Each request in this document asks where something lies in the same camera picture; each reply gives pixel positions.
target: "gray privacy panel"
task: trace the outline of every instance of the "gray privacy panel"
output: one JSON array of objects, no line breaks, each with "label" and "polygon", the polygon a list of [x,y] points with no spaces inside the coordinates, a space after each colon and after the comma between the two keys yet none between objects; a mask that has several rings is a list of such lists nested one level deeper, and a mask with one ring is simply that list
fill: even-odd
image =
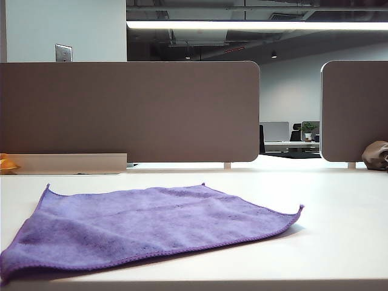
[{"label": "gray privacy panel", "polygon": [[254,62],[5,63],[1,152],[129,153],[129,161],[252,161]]},{"label": "gray privacy panel", "polygon": [[322,68],[321,154],[362,161],[374,141],[388,141],[388,61],[333,61]]},{"label": "gray privacy panel", "polygon": [[264,141],[289,141],[290,124],[288,121],[262,121]]}]

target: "purple microfiber cloth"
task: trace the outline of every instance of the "purple microfiber cloth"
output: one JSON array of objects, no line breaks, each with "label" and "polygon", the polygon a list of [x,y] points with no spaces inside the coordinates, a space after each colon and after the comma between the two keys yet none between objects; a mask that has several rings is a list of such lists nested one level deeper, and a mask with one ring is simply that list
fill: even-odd
[{"label": "purple microfiber cloth", "polygon": [[205,186],[64,196],[44,190],[1,253],[1,278],[24,268],[95,270],[268,238],[299,218]]}]

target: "ceiling light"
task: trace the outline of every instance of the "ceiling light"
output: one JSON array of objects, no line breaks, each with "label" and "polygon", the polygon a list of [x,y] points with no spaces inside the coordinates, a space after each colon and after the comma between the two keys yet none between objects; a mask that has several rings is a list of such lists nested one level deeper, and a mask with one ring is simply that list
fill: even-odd
[{"label": "ceiling light", "polygon": [[388,22],[127,21],[129,28],[200,30],[388,30]]}]

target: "white desk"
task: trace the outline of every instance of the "white desk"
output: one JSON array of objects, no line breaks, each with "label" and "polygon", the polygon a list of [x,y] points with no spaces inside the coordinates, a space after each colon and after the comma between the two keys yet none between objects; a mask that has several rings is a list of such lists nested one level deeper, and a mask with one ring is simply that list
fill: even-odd
[{"label": "white desk", "polygon": [[227,171],[221,163],[150,169],[156,166],[140,164],[119,175],[2,176],[1,249],[31,215],[47,183],[71,195],[206,182],[280,212],[306,207],[274,239],[98,272],[20,279],[3,290],[388,290],[387,173],[262,155]]},{"label": "white desk", "polygon": [[283,152],[287,149],[319,149],[319,143],[315,141],[265,141],[264,145],[267,152],[271,150]]}]

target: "green plant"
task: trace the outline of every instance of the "green plant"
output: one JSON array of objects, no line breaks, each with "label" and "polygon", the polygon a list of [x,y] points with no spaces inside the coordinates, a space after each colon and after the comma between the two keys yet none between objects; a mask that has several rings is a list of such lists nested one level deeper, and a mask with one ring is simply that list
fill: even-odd
[{"label": "green plant", "polygon": [[311,122],[305,122],[302,127],[299,128],[299,130],[303,131],[304,133],[311,133],[317,127],[317,125],[312,124]]}]

